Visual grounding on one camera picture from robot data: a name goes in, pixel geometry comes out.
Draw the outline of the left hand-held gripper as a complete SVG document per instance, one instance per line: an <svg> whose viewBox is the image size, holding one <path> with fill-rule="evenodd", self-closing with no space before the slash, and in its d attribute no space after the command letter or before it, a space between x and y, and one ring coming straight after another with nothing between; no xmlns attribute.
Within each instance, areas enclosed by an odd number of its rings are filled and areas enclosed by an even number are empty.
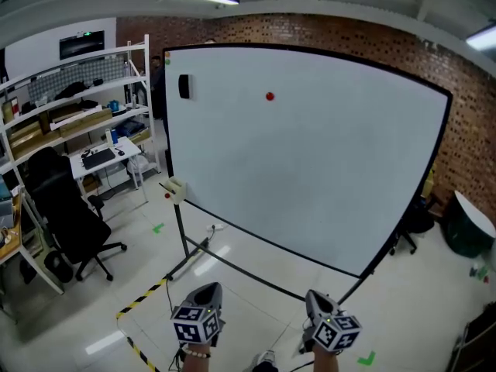
<svg viewBox="0 0 496 372"><path fill-rule="evenodd" d="M222 285L212 282L188 294L172 313L171 321L181 345L216 347L225 322L222 314Z"/></svg>

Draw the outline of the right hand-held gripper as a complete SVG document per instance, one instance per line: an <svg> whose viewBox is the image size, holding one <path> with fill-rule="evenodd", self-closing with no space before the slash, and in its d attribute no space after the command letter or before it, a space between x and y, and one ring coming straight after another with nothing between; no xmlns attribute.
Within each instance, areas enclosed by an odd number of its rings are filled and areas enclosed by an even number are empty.
<svg viewBox="0 0 496 372"><path fill-rule="evenodd" d="M305 307L310 324L303 332L303 353L311 352L314 345L327 353L339 353L349 349L363 330L354 315L347 315L337 302L322 292L308 290Z"/></svg>

